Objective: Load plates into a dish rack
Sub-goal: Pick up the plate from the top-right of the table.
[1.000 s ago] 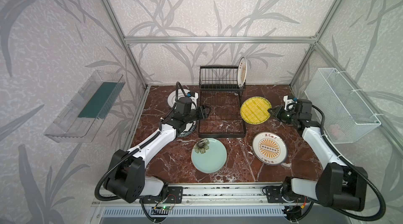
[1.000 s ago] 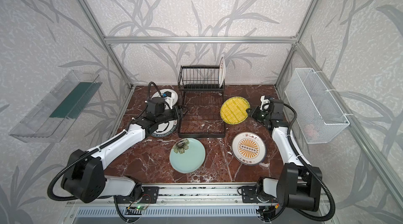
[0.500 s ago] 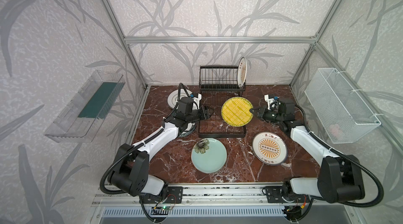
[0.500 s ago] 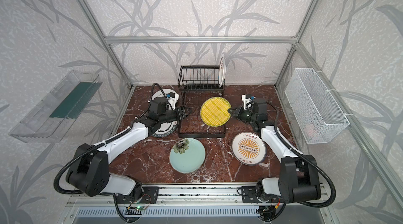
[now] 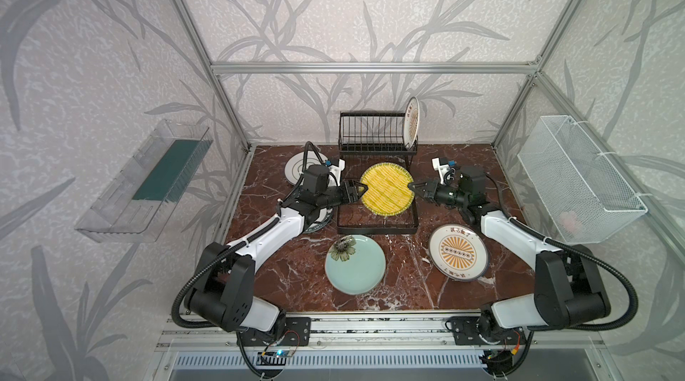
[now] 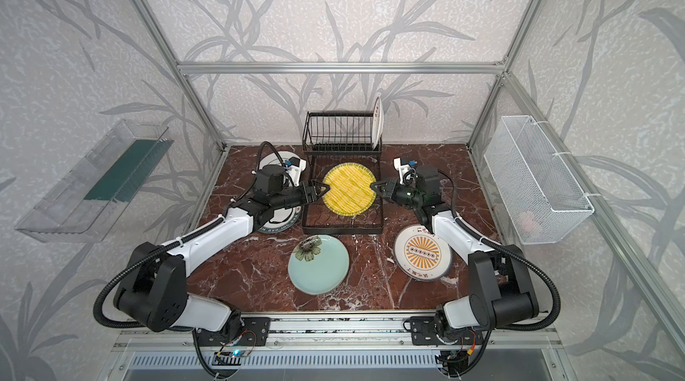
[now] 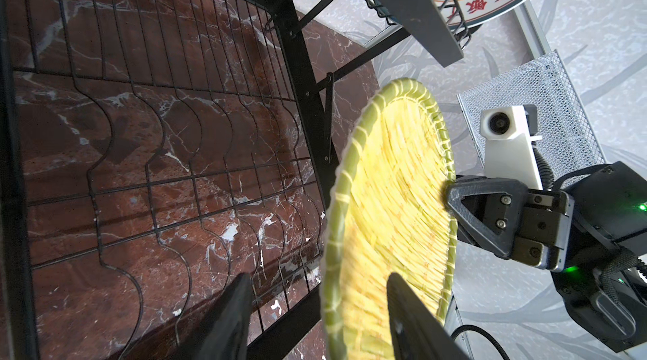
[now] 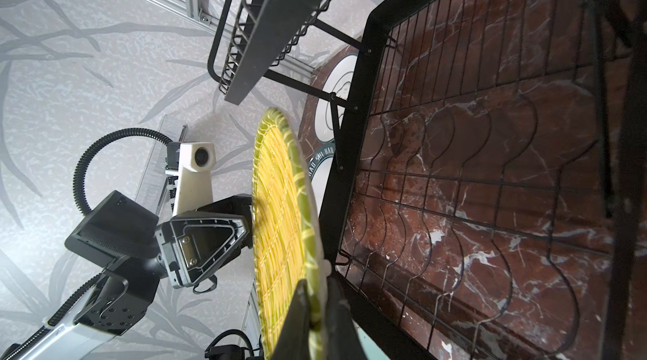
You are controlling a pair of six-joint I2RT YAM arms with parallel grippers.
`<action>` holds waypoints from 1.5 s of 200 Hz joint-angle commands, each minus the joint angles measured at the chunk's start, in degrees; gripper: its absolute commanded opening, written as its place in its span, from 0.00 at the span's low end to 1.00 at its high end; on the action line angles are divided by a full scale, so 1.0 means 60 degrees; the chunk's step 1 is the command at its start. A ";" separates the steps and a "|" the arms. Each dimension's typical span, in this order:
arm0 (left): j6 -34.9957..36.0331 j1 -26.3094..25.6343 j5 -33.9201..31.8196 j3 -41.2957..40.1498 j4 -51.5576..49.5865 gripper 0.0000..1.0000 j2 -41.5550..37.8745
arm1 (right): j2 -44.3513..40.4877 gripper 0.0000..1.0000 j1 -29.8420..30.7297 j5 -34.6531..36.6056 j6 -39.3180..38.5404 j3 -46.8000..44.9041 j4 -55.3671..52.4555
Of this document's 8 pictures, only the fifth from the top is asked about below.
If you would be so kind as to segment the yellow green woven plate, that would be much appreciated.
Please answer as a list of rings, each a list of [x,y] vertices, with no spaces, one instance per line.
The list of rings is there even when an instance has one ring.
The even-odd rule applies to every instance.
[[[406,212],[414,200],[410,173],[396,163],[377,163],[369,167],[360,182],[367,186],[362,204],[378,216],[391,217]]]

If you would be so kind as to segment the small white orange sunburst plate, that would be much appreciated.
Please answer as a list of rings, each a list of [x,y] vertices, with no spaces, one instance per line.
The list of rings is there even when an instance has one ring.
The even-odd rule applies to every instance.
[[[404,147],[412,149],[417,141],[418,128],[420,122],[420,105],[416,97],[412,97],[406,106],[402,137]]]

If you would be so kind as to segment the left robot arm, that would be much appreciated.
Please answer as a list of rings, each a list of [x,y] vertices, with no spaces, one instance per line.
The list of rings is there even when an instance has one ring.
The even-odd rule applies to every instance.
[[[171,306],[171,318],[177,326],[219,327],[237,333],[252,329],[274,340],[285,334],[285,311],[254,295],[258,269],[320,215],[360,201],[369,190],[359,181],[342,178],[344,160],[323,160],[311,142],[304,146],[304,162],[309,154],[318,162],[303,170],[285,199],[276,203],[273,216],[227,245],[212,243],[205,247],[194,275]]]

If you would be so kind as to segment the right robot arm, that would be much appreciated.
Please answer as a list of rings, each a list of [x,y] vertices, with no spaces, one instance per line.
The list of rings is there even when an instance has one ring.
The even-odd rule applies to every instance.
[[[438,179],[412,182],[409,189],[436,205],[457,210],[471,227],[510,250],[534,272],[533,293],[486,304],[481,309],[483,330],[610,331],[632,321],[639,309],[638,293],[619,270],[583,245],[567,245],[517,220],[503,202],[492,202],[485,182],[492,176],[480,167],[462,168],[455,186]],[[601,272],[617,279],[628,296],[628,306],[615,320]]]

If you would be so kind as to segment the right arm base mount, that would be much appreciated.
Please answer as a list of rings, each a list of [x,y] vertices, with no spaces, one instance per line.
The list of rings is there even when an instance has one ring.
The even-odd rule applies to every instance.
[[[454,316],[444,322],[455,345],[479,345],[518,348],[528,343],[521,327],[503,329],[486,316]]]

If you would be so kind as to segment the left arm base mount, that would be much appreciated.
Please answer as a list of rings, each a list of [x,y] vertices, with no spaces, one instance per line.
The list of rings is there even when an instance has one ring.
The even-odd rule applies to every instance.
[[[286,316],[276,321],[275,327],[267,332],[247,329],[239,332],[242,344],[257,347],[266,345],[306,346],[310,342],[312,319],[309,317]]]

